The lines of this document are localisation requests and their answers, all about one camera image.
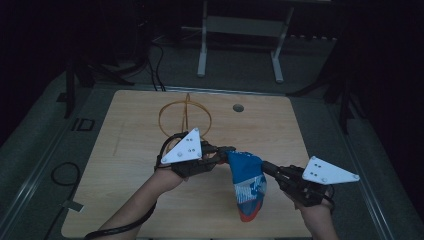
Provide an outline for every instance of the cable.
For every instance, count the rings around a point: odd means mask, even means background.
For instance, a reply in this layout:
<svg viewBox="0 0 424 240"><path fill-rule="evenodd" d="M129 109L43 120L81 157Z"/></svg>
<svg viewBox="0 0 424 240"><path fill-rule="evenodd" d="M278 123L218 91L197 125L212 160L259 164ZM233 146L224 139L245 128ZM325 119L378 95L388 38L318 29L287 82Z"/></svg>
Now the cable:
<svg viewBox="0 0 424 240"><path fill-rule="evenodd" d="M115 235L115 234L127 232L131 229L134 229L134 228L142 225L145 221L147 221L147 219L150 218L150 216L152 216L152 214L153 214L153 212L156 208L156 203L157 202L155 202L155 204L153 204L153 206L149 209L149 211L143 217L141 217L139 220L137 220L133 223L130 223L128 225L122 226L122 227L91 232L91 233L85 235L84 240L95 239L95 238L102 237L102 236L109 236L109 235Z"/></svg>
<svg viewBox="0 0 424 240"><path fill-rule="evenodd" d="M142 68L140 68L138 71L132 73L131 75L128 75L128 76L121 75L121 76L124 77L125 79L129 79L131 77L134 77L135 75L141 73L146 68L146 65L147 65L147 62L144 64L144 66Z"/></svg>
<svg viewBox="0 0 424 240"><path fill-rule="evenodd" d="M75 170L76 170L76 175L77 175L77 176L76 176L76 178L75 178L75 181L74 181L74 182L70 182L70 183L62 183L62 182L60 182L60 181L58 181L58 180L56 179L56 176L55 176L56 171L57 171L59 168L61 168L61 167L65 166L65 165L71 165L71 166L73 166L73 167L75 168ZM58 166L56 166L56 167L52 170L52 172L50 173L50 178L52 179L52 181L53 181L55 184L57 184L57 185L59 185L59 186L64 186L64 187L73 186L73 187L72 187L72 191L69 193L68 197L66 198L67 200L71 200L71 199L72 199L72 196L74 195L75 191L77 190L78 184L79 184L79 182L80 182L80 180L81 180L81 171L80 171L80 169L79 169L78 165L76 165L75 163L72 163L72 162L64 162L64 163L62 163L62 164L59 164ZM44 236L44 240L47 240L47 239L50 237L51 231L53 230L53 227L56 225L56 222L57 222L57 220L59 219L59 217L60 217L60 215L62 214L62 212L63 212L63 210L64 210L64 209L65 209L65 207L63 207L63 206L62 206L62 208L60 209L60 211L57 213L57 215L56 215L56 217L54 218L54 220L53 220L52 224L50 225L49 230L47 231L46 235Z"/></svg>
<svg viewBox="0 0 424 240"><path fill-rule="evenodd" d="M328 191L329 196L327 196L327 194L321 194L315 191L311 191L310 193L317 195L319 197L322 197L323 199L327 200L331 207L330 207L330 213L333 214L334 209L336 208L336 203L333 200L334 194L335 194L335 189L333 185L329 185L330 187L330 191Z"/></svg>
<svg viewBox="0 0 424 240"><path fill-rule="evenodd" d="M194 37L196 35L200 35L201 33L202 33L202 30L196 30L194 33L187 34L186 36L181 36L181 41L190 39L190 38L192 38L192 37ZM175 42L159 41L159 40L164 39L164 38L166 38L166 35L165 34L162 34L162 35L156 37L155 39L153 39L152 40L152 43L158 44L158 45L162 45L162 46L166 46L166 45L168 45L168 46L169 45L174 46L175 45Z"/></svg>
<svg viewBox="0 0 424 240"><path fill-rule="evenodd" d="M155 74L155 76L156 76L156 80L158 81L159 86L161 87L161 90L162 90L163 92L166 92L165 86L163 85L163 83L162 83L162 81L161 81L161 79L160 79L160 77L159 77L159 66L160 66L160 63L162 62L163 55L164 55L163 48L162 48L161 46L159 46L158 44L154 43L154 42L152 42L152 46L155 46L155 47L159 48L159 50L160 50L161 54L160 54L160 57L159 57L159 61L158 61L158 63L156 64L156 69L155 69L155 71L153 71L153 67L151 66L151 62L149 61L149 62L150 62L150 70L151 70L152 74L153 74L153 73Z"/></svg>
<svg viewBox="0 0 424 240"><path fill-rule="evenodd" d="M125 75L130 73L133 73L131 76L125 76L125 78L129 78L143 71L146 68L146 66L147 66L147 61L143 61L143 62L139 61L139 62L136 62L133 66L116 70L114 71L114 73L118 74L121 77L124 77Z"/></svg>
<svg viewBox="0 0 424 240"><path fill-rule="evenodd" d="M152 63L150 62L150 59L147 59L147 63L148 63L149 68L150 68L150 78L152 80L152 85L155 88L155 91L157 92L158 88L156 87L155 78L153 76L153 67L152 67Z"/></svg>

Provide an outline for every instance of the hand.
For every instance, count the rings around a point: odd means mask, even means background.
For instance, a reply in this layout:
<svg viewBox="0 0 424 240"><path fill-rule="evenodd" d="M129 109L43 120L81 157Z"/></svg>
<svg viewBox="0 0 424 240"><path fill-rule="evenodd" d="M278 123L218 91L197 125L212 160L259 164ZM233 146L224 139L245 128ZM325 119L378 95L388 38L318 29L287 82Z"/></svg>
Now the hand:
<svg viewBox="0 0 424 240"><path fill-rule="evenodd" d="M294 202L295 209L300 210L305 226L308 228L309 232L311 232L314 239L339 239L331 218L330 209L332 206L330 202L323 199L319 205L305 207L291 196L287 195L287 197Z"/></svg>

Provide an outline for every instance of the wire ring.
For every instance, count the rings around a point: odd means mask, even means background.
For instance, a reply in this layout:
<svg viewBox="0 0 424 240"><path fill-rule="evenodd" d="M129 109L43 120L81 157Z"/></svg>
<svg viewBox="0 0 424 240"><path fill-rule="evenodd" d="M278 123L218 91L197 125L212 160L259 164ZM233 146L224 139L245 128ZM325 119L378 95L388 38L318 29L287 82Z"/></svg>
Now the wire ring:
<svg viewBox="0 0 424 240"><path fill-rule="evenodd" d="M211 127L212 127L212 116L211 116L211 114L210 114L210 112L208 111L208 109L205 107L205 106L203 106L202 104L200 104L200 103L197 103L197 102L193 102L193 101L191 101L190 100L190 94L189 93L187 93L187 95L186 95L186 99L185 100L180 100L180 101L174 101L174 102L171 102L171 103L168 103L168 104L166 104L165 106L163 106L162 107L162 109L159 111L159 118L158 118L158 123L159 123L159 128L160 128L160 130L163 132L163 134L165 134L167 137L171 137L171 135L169 135L168 133L166 133L165 132L165 130L163 129L163 127L162 127L162 123L161 123L161 117L162 117L162 113L169 107L169 106L172 106L172 105L175 105L175 104L181 104L181 103L183 103L184 104L184 112L183 112L183 119L182 119L182 123L181 123L181 132L184 132L184 131L187 131L188 130L188 112L187 112L187 106L188 105L193 105L193 106L196 106L196 107L198 107L198 108L200 108L200 109L202 109L203 111L205 111L206 112L206 114L208 114L208 117L209 117L209 127L207 128L207 130L202 134L202 135L200 135L200 137L201 138L203 138L208 132L209 132L209 130L211 129Z"/></svg>

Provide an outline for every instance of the white triangular marker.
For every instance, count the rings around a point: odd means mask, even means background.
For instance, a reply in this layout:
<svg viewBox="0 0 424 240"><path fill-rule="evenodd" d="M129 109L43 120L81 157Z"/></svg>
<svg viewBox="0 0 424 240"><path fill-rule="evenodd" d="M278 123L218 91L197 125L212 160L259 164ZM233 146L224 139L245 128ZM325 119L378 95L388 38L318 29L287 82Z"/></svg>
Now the white triangular marker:
<svg viewBox="0 0 424 240"><path fill-rule="evenodd" d="M168 164L200 158L202 158L200 131L198 128L194 128L161 159L161 162Z"/></svg>
<svg viewBox="0 0 424 240"><path fill-rule="evenodd" d="M311 157L303 172L303 179L323 185L357 182L360 177L315 156Z"/></svg>

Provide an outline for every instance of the wooden table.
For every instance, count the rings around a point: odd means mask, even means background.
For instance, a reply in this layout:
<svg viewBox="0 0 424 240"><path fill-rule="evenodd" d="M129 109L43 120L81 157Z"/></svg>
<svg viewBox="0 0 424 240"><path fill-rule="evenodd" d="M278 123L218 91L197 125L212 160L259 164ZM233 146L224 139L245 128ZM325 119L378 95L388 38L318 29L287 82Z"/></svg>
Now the wooden table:
<svg viewBox="0 0 424 240"><path fill-rule="evenodd" d="M97 230L153 173L155 159L167 137L159 128L159 111L182 92L116 92L74 201L82 212L69 211L62 234L82 237ZM190 93L212 116L204 136L217 146L234 146L279 166L305 167L308 154L290 100L285 97ZM233 110L235 104L243 112ZM184 104L168 107L161 124L169 134L181 132ZM188 105L188 125L204 133L209 117ZM268 189L256 218L241 222L231 171L227 164L193 176L162 195L139 237L159 238L274 238L310 236L299 211L267 176Z"/></svg>

